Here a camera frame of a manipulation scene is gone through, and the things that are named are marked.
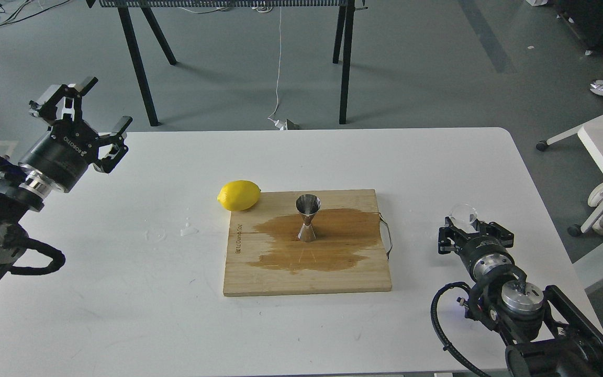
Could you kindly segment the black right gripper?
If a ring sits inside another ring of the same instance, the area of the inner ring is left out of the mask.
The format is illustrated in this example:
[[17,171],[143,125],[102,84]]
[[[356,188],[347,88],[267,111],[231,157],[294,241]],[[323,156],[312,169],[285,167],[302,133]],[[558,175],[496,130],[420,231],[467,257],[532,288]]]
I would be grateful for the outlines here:
[[438,233],[438,254],[459,252],[467,272],[473,281],[500,265],[513,264],[507,248],[512,248],[514,234],[496,222],[477,220],[477,233],[464,234],[449,216]]

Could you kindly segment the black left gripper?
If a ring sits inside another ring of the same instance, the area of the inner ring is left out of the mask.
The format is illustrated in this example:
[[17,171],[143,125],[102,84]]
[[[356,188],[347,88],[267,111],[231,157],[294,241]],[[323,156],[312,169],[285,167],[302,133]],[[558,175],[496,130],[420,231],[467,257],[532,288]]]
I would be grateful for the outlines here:
[[[29,101],[29,114],[48,124],[42,136],[20,160],[21,167],[36,170],[65,193],[71,191],[89,164],[100,173],[111,173],[128,152],[126,130],[132,117],[124,116],[115,132],[98,133],[82,119],[82,98],[98,83],[89,76],[77,84],[53,84],[36,101]],[[111,146],[102,158],[101,147]]]

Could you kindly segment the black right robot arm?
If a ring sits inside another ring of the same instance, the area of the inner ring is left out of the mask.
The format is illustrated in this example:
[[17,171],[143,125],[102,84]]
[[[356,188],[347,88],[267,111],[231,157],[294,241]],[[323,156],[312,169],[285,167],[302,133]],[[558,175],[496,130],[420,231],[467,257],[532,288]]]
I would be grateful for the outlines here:
[[443,350],[474,374],[486,376],[452,344],[438,318],[441,296],[459,288],[466,293],[457,299],[466,319],[500,335],[510,375],[603,376],[603,334],[557,286],[542,290],[528,282],[507,251],[513,233],[475,217],[469,226],[471,231],[465,231],[458,220],[446,217],[439,229],[438,253],[459,255],[474,282],[450,282],[432,299],[431,322]]

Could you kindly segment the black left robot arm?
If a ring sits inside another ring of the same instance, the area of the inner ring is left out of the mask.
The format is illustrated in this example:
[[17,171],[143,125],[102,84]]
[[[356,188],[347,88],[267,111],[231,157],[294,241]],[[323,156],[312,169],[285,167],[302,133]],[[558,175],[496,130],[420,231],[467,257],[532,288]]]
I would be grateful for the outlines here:
[[42,276],[65,264],[62,251],[32,239],[20,225],[26,212],[40,212],[52,191],[67,193],[89,165],[110,173],[128,152],[125,131],[132,118],[124,116],[117,131],[100,135],[82,118],[82,98],[98,79],[79,84],[54,84],[30,113],[48,124],[46,133],[19,164],[0,156],[0,280],[5,274]]

